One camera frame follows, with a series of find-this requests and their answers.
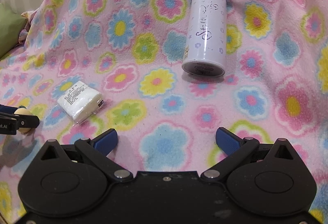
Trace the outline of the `white tissue pack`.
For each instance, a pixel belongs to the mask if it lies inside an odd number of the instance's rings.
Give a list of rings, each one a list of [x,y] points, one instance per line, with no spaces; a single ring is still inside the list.
[[[104,104],[103,94],[82,81],[73,84],[57,100],[59,106],[76,123],[82,123]]]

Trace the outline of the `green Beauty bag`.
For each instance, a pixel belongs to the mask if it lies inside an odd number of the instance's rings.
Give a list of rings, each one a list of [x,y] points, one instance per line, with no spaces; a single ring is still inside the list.
[[[0,55],[2,58],[18,44],[20,32],[25,28],[27,18],[19,14],[15,14],[9,7],[2,3],[0,17]]]

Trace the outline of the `purple white water bottle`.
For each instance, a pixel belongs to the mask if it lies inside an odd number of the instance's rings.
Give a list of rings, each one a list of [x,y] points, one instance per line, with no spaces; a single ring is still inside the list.
[[[191,0],[182,69],[189,74],[221,77],[226,55],[227,1]]]

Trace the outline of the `pink floral fleece blanket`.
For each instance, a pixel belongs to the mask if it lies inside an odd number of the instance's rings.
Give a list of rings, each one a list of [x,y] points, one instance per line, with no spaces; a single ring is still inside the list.
[[[318,186],[327,223],[327,0],[227,0],[222,78],[184,73],[191,0],[44,0],[24,44],[1,60],[1,103],[41,119],[1,137],[1,221],[24,214],[17,187],[48,139],[114,128],[111,159],[129,170],[204,170],[223,158],[223,126],[263,143],[285,137]],[[57,100],[82,81],[102,107],[76,124]]]

